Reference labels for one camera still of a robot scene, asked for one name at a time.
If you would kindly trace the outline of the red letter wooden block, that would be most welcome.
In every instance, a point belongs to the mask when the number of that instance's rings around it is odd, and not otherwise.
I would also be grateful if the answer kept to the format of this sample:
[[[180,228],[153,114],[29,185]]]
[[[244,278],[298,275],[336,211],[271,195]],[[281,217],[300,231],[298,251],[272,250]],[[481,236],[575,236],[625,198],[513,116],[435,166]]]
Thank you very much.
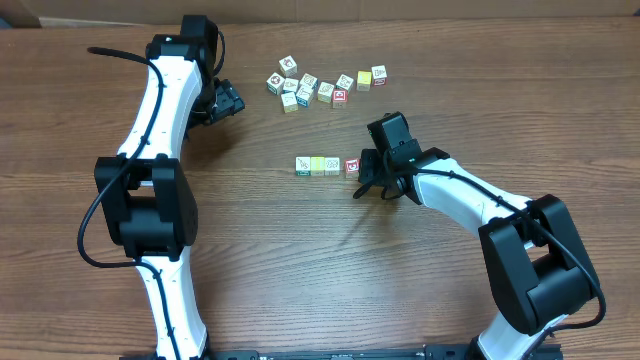
[[[357,179],[360,174],[360,163],[359,158],[346,159],[344,162],[345,177]]]

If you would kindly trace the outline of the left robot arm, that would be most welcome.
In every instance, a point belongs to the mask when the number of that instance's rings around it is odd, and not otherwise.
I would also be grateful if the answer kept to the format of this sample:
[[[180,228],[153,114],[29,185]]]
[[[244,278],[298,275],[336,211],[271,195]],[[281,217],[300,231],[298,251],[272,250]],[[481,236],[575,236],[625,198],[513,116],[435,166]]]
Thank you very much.
[[[123,267],[144,283],[156,327],[153,359],[208,359],[209,334],[196,304],[191,247],[198,208],[180,163],[190,129],[242,111],[245,103],[218,74],[226,44],[204,15],[184,16],[177,35],[157,34],[144,55],[106,48],[91,53],[126,59],[148,69],[134,125],[112,157],[94,168],[98,195],[88,211],[103,210]]]

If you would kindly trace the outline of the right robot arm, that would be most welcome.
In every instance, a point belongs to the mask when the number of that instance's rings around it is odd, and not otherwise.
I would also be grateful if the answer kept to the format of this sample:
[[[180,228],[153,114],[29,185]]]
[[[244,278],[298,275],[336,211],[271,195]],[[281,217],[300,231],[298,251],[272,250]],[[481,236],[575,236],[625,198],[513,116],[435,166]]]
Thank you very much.
[[[354,196],[376,186],[382,199],[407,197],[476,236],[498,308],[469,344],[427,345],[425,358],[560,359],[560,347],[546,344],[548,337],[604,319],[604,293],[563,201],[511,194],[464,170],[448,153],[422,149],[400,112],[367,129],[374,146],[361,153]]]

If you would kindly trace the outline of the letter L wooden block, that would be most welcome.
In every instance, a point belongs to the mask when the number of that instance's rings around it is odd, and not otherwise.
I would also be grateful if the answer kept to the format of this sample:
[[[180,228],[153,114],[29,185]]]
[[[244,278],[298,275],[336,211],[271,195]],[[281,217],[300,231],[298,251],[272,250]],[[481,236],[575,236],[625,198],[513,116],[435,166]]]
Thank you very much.
[[[312,176],[325,175],[325,158],[322,156],[313,156],[310,158],[310,174]]]

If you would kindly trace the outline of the white wooden block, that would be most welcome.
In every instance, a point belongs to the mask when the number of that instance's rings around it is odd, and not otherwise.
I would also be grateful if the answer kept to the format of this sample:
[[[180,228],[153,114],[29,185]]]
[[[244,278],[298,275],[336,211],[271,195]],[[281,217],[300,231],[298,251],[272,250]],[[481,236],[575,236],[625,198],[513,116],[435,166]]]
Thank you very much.
[[[341,161],[338,157],[325,157],[324,175],[339,176],[341,172]]]

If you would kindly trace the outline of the green sided wooden block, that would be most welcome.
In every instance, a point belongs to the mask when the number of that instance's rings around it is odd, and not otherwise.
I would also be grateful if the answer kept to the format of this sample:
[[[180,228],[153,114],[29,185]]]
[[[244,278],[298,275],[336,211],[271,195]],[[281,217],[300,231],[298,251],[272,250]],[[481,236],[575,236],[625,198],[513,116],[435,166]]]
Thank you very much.
[[[295,172],[297,176],[311,175],[311,158],[298,156],[295,158]]]

